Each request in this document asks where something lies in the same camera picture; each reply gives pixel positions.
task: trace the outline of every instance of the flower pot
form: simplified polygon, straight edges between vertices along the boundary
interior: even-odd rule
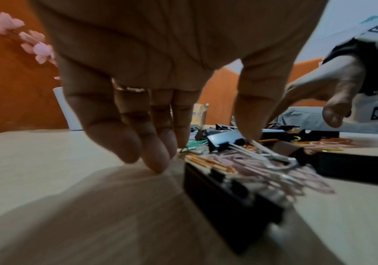
[[[58,100],[58,104],[61,107],[63,116],[65,117],[66,122],[68,123],[69,129],[71,131],[82,131],[83,127],[81,126],[80,121],[78,120],[74,111],[71,109],[71,107],[65,100],[62,87],[54,88],[53,92],[55,93],[56,99]]]

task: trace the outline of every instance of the wooden table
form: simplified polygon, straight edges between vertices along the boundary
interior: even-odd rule
[[[182,180],[178,159],[155,175],[81,131],[2,133],[0,264],[378,265],[378,186],[328,180],[237,256]]]

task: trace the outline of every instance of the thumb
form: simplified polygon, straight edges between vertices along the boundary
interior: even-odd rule
[[[333,97],[323,108],[324,121],[333,128],[338,128],[343,123],[343,118],[352,109],[352,100],[361,89],[362,84],[350,81],[341,81],[337,84]]]
[[[256,60],[256,55],[253,55],[242,60],[244,68],[234,105],[237,127],[250,140],[260,139],[262,129],[283,95],[292,68],[290,60],[272,61],[267,58],[263,63],[263,57]]]

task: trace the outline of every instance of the orange wall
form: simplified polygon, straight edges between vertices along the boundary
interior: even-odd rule
[[[42,32],[25,0],[0,0],[1,11],[23,20],[27,28]],[[290,80],[318,67],[318,61],[297,64]],[[19,41],[0,35],[0,132],[67,128],[52,92],[59,86],[59,81],[53,79],[57,75],[52,64],[39,65],[23,51]],[[237,82],[238,74],[225,68],[209,80],[199,99],[199,103],[210,104],[206,124],[230,123]],[[315,106],[321,102],[305,104]]]

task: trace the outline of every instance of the gray fabric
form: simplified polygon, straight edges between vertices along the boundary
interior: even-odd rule
[[[296,125],[306,130],[378,134],[378,123],[343,123],[340,128],[331,128],[324,122],[322,111],[322,107],[290,107],[277,118],[277,124]]]

